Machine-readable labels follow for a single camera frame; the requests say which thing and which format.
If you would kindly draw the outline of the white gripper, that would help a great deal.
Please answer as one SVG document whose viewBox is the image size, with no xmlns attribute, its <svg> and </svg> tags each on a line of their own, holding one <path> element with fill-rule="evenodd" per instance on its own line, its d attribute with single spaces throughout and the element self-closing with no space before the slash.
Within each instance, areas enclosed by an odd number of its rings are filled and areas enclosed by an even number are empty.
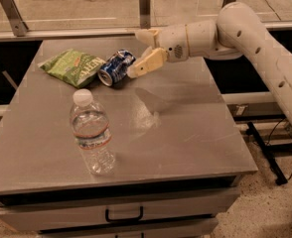
<svg viewBox="0 0 292 238">
<path fill-rule="evenodd" d="M 141 29 L 135 32 L 135 37 L 149 48 L 127 68 L 127 75 L 130 78 L 156 70 L 162 67 L 166 60 L 179 62 L 189 57 L 185 25 L 173 25 L 163 28 L 161 31 L 159 29 Z"/>
</svg>

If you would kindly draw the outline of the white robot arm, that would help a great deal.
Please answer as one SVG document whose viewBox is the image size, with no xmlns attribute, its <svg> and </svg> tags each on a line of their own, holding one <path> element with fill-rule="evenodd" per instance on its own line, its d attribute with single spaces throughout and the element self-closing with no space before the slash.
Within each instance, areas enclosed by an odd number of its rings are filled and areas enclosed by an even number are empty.
<svg viewBox="0 0 292 238">
<path fill-rule="evenodd" d="M 138 30 L 135 36 L 148 49 L 128 68 L 131 78 L 166 61 L 245 56 L 292 125 L 292 54 L 269 34 L 247 5 L 229 3 L 214 20 Z M 292 183 L 267 188 L 259 181 L 259 175 L 242 181 L 242 197 L 219 216 L 214 238 L 292 238 Z"/>
</svg>

